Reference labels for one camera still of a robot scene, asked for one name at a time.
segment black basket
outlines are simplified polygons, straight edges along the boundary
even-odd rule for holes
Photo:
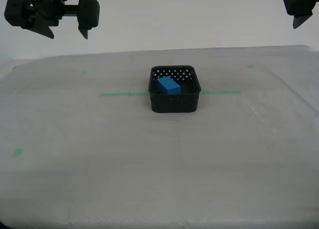
[[[181,87],[181,95],[159,94],[156,80],[170,76]],[[151,70],[149,93],[156,113],[190,113],[197,110],[201,91],[195,69],[191,66],[156,66]]]

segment green tape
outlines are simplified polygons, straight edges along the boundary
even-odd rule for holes
[[[12,157],[13,158],[19,157],[19,156],[21,156],[23,154],[23,152],[24,152],[24,149],[16,148],[15,152],[13,152],[13,154],[12,154]]]
[[[255,68],[256,68],[256,65],[255,65],[255,64],[249,64],[249,65],[247,65],[247,68],[249,68],[249,69],[255,69]]]
[[[124,92],[124,93],[107,93],[107,94],[99,95],[99,97],[118,97],[118,96],[149,96],[149,93]]]
[[[241,91],[202,91],[201,95],[239,95]]]
[[[241,91],[202,91],[201,95],[239,95]],[[120,97],[120,96],[149,96],[149,93],[133,93],[133,92],[123,92],[123,93],[105,93],[100,94],[99,97]]]

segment blue rectangular block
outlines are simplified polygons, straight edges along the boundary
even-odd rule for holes
[[[180,95],[180,86],[170,77],[158,78],[157,89],[161,94]]]

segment white background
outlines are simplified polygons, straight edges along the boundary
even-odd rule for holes
[[[308,45],[319,49],[319,7],[293,30],[283,0],[98,0],[100,25],[85,40],[65,17],[51,40],[10,26],[1,14],[0,55],[56,55],[211,47]],[[68,4],[77,4],[69,0]],[[6,0],[0,0],[4,12]]]

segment white table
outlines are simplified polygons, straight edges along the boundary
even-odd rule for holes
[[[206,95],[195,113],[154,113],[147,96],[100,97],[147,92],[157,65],[196,69]],[[21,65],[0,81],[0,221],[16,229],[317,228],[318,66],[303,46]]]

